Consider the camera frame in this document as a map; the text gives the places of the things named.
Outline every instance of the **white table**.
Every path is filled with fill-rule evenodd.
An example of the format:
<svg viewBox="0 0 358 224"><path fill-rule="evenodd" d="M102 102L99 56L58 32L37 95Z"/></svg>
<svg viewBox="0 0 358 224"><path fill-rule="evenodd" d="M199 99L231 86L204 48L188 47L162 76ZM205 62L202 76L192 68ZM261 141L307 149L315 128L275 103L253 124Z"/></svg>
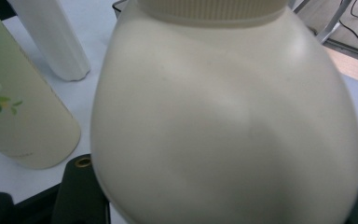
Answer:
<svg viewBox="0 0 358 224"><path fill-rule="evenodd" d="M46 170L22 168L16 162L0 154L0 191L11 194L14 203L19 203L60 183L65 164L74 157L90 153L92 102L103 56L116 23L116 16L111 8L114 2L115 0L62 0L63 8L91 64L90 73L78 82L62 81L52 73L17 17L4 21L5 26L79 121L82 129L80 143L72 155L61 164ZM358 111L358 81L349 77L345 77L345 80ZM125 223L114 210L112 212L112 223Z"/></svg>

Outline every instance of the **gray floor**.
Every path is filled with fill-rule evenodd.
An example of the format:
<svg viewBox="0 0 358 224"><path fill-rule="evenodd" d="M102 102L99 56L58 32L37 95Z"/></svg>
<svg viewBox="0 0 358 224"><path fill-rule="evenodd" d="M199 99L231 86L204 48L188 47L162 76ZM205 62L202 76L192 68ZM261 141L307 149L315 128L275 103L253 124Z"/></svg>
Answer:
<svg viewBox="0 0 358 224"><path fill-rule="evenodd" d="M306 25L314 28L317 32L320 32L331 20L340 4L340 0L305 1L305 6L297 10L297 15ZM351 5L344 13L341 20L358 34L358 18L354 18L350 14ZM353 13L358 15L358 1L355 4ZM329 48L337 49L350 55L354 53L356 54L355 56L358 57L358 39L343 26L338 27L325 45Z"/></svg>

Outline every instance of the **bottle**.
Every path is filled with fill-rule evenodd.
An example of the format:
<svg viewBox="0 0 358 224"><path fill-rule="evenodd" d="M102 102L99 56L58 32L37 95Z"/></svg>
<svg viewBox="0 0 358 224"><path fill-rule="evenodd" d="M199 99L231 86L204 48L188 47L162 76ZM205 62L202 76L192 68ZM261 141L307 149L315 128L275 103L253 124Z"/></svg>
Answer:
<svg viewBox="0 0 358 224"><path fill-rule="evenodd" d="M0 21L0 152L27 168L63 161L80 127Z"/></svg>
<svg viewBox="0 0 358 224"><path fill-rule="evenodd" d="M129 223L341 224L358 123L286 0L138 0L117 21L91 121Z"/></svg>
<svg viewBox="0 0 358 224"><path fill-rule="evenodd" d="M89 60L58 0L8 0L51 70L77 81L90 70Z"/></svg>

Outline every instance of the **table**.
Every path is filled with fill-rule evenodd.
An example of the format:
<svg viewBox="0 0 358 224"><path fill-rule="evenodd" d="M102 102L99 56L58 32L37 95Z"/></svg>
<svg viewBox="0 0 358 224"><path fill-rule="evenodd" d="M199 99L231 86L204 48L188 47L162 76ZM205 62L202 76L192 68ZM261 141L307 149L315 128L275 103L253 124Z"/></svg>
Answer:
<svg viewBox="0 0 358 224"><path fill-rule="evenodd" d="M62 5L89 58L91 71L78 82L65 82L56 77L37 50L17 17L4 21L4 25L17 39L31 61L41 71L63 103L79 121L82 129L80 143L69 158L46 170L29 170L0 154L0 191L10 193L19 203L62 180L65 164L74 157L90 153L90 117L94 92L101 72L103 56L116 24L111 8L114 0L62 0ZM344 77L358 112L358 81ZM112 209L112 223L126 223Z"/></svg>

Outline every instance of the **cable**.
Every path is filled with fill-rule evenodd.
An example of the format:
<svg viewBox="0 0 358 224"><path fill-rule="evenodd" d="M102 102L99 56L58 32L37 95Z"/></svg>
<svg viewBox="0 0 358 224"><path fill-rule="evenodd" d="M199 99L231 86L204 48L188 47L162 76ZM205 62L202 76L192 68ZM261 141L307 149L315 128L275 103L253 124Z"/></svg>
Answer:
<svg viewBox="0 0 358 224"><path fill-rule="evenodd" d="M358 18L357 15L354 15L354 14L353 14L353 7L354 7L354 5L355 5L356 3L357 3L357 0L355 0L355 2L353 3L353 5L351 6L351 15L352 15L353 17ZM356 38L358 39L358 34L356 34L355 31L353 31L349 26L345 25L341 20L339 20L339 23L340 23L343 27L345 27L347 30L349 30L351 33L353 33L353 34L356 36Z"/></svg>

